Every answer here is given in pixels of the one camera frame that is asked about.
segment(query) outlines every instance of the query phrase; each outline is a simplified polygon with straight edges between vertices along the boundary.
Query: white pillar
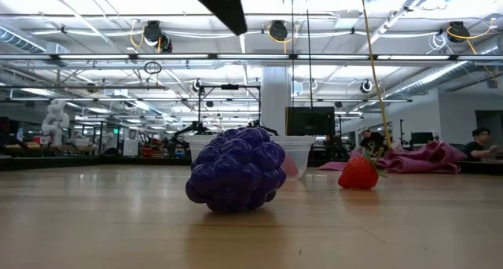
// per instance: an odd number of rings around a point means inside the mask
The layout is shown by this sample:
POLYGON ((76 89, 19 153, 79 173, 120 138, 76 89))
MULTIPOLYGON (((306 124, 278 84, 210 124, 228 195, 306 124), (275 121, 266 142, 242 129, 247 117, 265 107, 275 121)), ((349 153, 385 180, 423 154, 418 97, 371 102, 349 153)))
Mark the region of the white pillar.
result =
POLYGON ((262 70, 262 125, 286 135, 286 107, 291 104, 290 79, 286 67, 262 70))

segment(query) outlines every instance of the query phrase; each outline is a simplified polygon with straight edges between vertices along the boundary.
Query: purple grape cluster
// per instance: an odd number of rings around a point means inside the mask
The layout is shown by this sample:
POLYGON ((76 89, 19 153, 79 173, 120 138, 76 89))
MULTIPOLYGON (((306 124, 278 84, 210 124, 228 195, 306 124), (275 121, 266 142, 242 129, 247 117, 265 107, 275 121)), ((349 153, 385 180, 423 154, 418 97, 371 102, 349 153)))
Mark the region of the purple grape cluster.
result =
POLYGON ((185 193, 214 212, 259 208, 285 183, 284 160, 285 151, 264 129, 230 129, 201 150, 185 193))

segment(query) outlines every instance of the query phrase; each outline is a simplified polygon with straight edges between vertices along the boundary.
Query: person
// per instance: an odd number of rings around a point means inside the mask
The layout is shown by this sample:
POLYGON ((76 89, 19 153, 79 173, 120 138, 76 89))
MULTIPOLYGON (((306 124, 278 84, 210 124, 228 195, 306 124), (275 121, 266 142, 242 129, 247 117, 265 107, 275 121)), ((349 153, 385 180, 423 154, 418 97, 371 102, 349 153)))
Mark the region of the person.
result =
POLYGON ((362 135, 363 140, 357 149, 365 148, 367 151, 375 154, 379 153, 381 147, 384 148, 384 151, 387 150, 387 146, 384 143, 385 138, 379 132, 370 132, 370 129, 363 127, 359 133, 362 135))
POLYGON ((497 146, 491 146, 488 150, 484 150, 484 145, 490 139, 490 130, 488 128, 477 128, 472 131, 472 136, 475 140, 464 146, 464 153, 468 156, 468 160, 481 161, 490 158, 496 152, 497 146))

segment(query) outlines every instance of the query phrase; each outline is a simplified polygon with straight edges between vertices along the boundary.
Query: red strawberry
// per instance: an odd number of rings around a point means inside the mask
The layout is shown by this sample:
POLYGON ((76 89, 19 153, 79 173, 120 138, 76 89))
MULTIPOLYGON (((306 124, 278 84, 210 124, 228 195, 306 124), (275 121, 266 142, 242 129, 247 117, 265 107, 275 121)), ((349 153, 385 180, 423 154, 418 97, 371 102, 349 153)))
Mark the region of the red strawberry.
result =
POLYGON ((354 157, 347 162, 339 177, 339 185, 343 188, 369 190, 376 186, 379 175, 372 163, 363 156, 354 157))

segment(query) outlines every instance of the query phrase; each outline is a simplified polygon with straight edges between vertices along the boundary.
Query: clear plastic container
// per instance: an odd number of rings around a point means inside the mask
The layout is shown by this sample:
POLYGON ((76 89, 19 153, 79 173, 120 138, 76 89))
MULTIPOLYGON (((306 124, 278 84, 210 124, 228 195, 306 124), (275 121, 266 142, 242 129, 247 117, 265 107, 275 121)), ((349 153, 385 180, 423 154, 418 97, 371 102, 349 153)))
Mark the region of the clear plastic container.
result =
MULTIPOLYGON (((201 150, 215 137, 216 135, 185 136, 185 141, 190 144, 192 160, 195 160, 201 150)), ((302 178, 307 169, 307 159, 311 145, 315 141, 314 136, 271 136, 271 140, 283 147, 285 153, 292 158, 299 170, 296 178, 302 178)))

